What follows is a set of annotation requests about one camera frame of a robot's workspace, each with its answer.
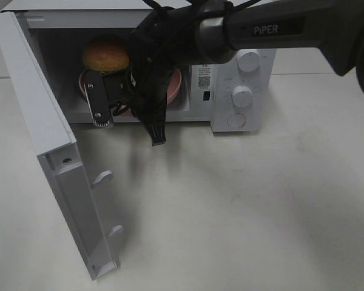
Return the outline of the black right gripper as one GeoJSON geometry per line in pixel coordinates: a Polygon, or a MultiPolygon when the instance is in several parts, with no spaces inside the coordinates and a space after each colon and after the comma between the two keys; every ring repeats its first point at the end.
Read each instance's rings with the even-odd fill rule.
{"type": "Polygon", "coordinates": [[[153,146],[166,142],[167,88],[177,67],[197,65],[195,40],[200,8],[157,7],[130,33],[130,64],[121,99],[144,126],[153,146]]]}

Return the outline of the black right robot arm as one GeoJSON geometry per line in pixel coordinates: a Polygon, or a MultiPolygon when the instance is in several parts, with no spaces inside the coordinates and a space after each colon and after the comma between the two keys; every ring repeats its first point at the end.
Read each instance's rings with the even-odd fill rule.
{"type": "Polygon", "coordinates": [[[224,64],[241,49],[315,47],[333,71],[356,69],[364,92],[364,1],[148,1],[151,12],[129,35],[130,95],[140,121],[164,121],[175,67],[224,64]]]}

